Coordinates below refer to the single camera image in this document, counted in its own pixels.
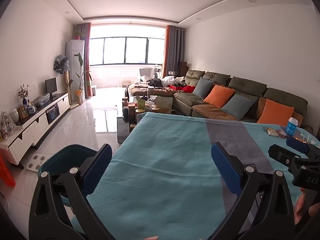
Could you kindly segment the teal plastic trash bin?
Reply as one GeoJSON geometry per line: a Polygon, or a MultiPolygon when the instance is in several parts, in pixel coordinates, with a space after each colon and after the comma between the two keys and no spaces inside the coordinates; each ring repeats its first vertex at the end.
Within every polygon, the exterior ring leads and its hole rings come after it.
{"type": "Polygon", "coordinates": [[[31,213],[36,216],[60,214],[63,206],[75,214],[93,213],[81,193],[81,165],[97,151],[82,145],[68,145],[49,158],[38,171],[38,181],[31,202],[31,213]]]}

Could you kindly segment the red flat packet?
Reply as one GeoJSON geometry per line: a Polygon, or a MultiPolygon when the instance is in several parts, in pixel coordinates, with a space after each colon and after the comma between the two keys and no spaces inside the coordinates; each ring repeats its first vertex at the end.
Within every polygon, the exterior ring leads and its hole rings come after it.
{"type": "Polygon", "coordinates": [[[286,139],[289,137],[283,129],[276,130],[276,133],[282,139],[286,139]]]}

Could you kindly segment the flat snack packet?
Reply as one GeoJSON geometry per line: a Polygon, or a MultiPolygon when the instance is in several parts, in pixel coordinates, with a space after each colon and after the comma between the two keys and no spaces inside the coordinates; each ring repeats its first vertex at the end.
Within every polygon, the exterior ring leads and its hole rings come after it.
{"type": "Polygon", "coordinates": [[[279,134],[276,132],[276,130],[274,130],[272,128],[267,127],[267,128],[265,128],[265,130],[269,136],[273,136],[273,137],[279,136],[279,134]]]}

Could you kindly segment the orange cushion near end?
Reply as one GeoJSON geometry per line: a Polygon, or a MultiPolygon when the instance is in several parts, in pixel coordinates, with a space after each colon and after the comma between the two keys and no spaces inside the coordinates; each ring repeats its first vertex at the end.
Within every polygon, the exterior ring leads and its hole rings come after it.
{"type": "Polygon", "coordinates": [[[282,105],[270,99],[266,99],[263,112],[258,119],[258,124],[275,124],[286,126],[294,112],[293,107],[282,105]]]}

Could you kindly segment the white bathroom scale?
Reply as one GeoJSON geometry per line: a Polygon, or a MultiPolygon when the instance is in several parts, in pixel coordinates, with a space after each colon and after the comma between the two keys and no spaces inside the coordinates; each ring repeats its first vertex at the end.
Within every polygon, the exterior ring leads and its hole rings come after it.
{"type": "Polygon", "coordinates": [[[51,157],[51,154],[35,153],[31,156],[25,168],[37,173],[40,167],[51,157]]]}

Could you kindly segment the teal and grey tablecloth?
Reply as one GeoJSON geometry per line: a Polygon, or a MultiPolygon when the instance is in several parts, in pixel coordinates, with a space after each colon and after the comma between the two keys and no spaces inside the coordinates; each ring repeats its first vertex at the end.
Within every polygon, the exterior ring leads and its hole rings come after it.
{"type": "Polygon", "coordinates": [[[207,239],[236,200],[211,157],[219,142],[259,172],[284,173],[291,198],[293,175],[268,155],[286,142],[266,125],[148,113],[113,156],[87,200],[116,239],[207,239]]]}

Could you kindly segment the brown blanket on sofa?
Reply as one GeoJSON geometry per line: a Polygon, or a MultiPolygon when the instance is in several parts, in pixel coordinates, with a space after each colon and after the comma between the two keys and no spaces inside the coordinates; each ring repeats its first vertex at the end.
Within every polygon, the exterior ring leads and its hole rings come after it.
{"type": "Polygon", "coordinates": [[[192,108],[192,117],[198,118],[206,118],[206,119],[214,119],[214,120],[236,120],[238,119],[233,115],[230,115],[220,108],[216,108],[213,105],[209,104],[202,104],[202,105],[195,105],[192,108]]]}

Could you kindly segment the blue-grey cushion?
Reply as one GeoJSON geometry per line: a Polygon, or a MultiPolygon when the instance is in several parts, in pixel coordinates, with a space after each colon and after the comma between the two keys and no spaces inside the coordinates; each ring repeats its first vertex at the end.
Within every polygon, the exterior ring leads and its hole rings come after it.
{"type": "Polygon", "coordinates": [[[255,101],[244,96],[235,94],[222,108],[221,110],[236,117],[242,119],[249,109],[254,105],[255,101]]]}
{"type": "Polygon", "coordinates": [[[204,97],[210,91],[212,85],[213,85],[212,81],[204,79],[203,77],[200,77],[200,79],[199,79],[199,81],[193,91],[193,94],[195,96],[198,96],[198,97],[204,99],[204,97]]]}

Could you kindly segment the white tv cabinet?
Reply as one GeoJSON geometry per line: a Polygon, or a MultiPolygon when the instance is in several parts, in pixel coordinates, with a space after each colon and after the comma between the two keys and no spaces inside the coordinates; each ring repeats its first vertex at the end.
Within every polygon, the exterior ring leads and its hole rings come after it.
{"type": "Polygon", "coordinates": [[[9,139],[1,141],[1,155],[7,162],[18,166],[29,148],[38,148],[69,110],[68,94],[55,94],[54,98],[37,108],[34,115],[19,121],[17,130],[9,139]],[[52,122],[49,122],[47,111],[55,106],[59,114],[52,122]]]}

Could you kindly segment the cluttered dark coffee table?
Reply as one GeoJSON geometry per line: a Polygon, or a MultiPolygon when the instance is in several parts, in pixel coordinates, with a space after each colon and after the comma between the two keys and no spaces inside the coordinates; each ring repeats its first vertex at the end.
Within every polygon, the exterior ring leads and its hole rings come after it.
{"type": "Polygon", "coordinates": [[[135,111],[135,119],[131,122],[130,114],[128,109],[121,111],[120,116],[117,117],[117,142],[121,145],[133,129],[136,127],[137,123],[145,116],[146,112],[153,112],[152,105],[156,105],[159,110],[157,113],[171,114],[173,107],[173,97],[163,97],[163,96],[152,96],[151,104],[148,102],[146,106],[146,111],[135,111]]]}

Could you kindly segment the potted green plant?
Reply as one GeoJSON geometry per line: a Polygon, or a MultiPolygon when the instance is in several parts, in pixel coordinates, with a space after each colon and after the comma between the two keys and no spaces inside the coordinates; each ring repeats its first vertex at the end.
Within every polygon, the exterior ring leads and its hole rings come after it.
{"type": "MultiPolygon", "coordinates": [[[[81,55],[79,54],[79,62],[80,62],[80,66],[84,65],[84,61],[81,58],[81,55]]],[[[79,76],[77,74],[77,76],[79,77],[79,86],[80,88],[76,91],[76,95],[78,97],[78,105],[81,105],[85,99],[85,91],[84,91],[84,71],[82,72],[83,76],[79,76]]]]}

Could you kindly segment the small black monitor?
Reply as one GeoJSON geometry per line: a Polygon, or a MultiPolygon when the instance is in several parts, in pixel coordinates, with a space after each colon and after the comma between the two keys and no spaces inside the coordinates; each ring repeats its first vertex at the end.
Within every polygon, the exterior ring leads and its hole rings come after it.
{"type": "Polygon", "coordinates": [[[54,98],[55,95],[53,93],[57,91],[56,78],[54,77],[52,79],[46,80],[45,86],[46,86],[46,92],[49,93],[50,98],[54,98]]]}

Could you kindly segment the red cloth on sofa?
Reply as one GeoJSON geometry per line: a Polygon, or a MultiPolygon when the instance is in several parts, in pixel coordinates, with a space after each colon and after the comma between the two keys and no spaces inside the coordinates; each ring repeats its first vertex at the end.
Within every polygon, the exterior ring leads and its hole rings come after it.
{"type": "Polygon", "coordinates": [[[192,93],[195,89],[195,86],[175,86],[175,85],[169,85],[169,88],[175,91],[185,92],[185,93],[192,93]]]}

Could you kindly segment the left orange grey curtain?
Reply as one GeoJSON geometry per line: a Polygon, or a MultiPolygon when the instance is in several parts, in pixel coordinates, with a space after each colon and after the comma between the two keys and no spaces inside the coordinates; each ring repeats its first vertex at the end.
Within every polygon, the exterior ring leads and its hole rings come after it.
{"type": "Polygon", "coordinates": [[[80,40],[84,40],[84,91],[85,98],[90,98],[92,96],[92,88],[91,88],[91,75],[90,75],[90,65],[89,65],[89,42],[90,42],[90,34],[91,34],[91,23],[83,23],[74,26],[73,34],[79,33],[80,40]]]}

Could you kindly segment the grey and orange curtain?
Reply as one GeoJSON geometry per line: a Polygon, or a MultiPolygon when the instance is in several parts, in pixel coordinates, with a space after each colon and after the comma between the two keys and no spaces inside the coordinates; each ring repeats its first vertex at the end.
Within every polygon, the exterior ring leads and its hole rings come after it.
{"type": "Polygon", "coordinates": [[[179,73],[180,63],[184,61],[185,29],[169,25],[165,30],[163,77],[170,72],[179,73]]]}

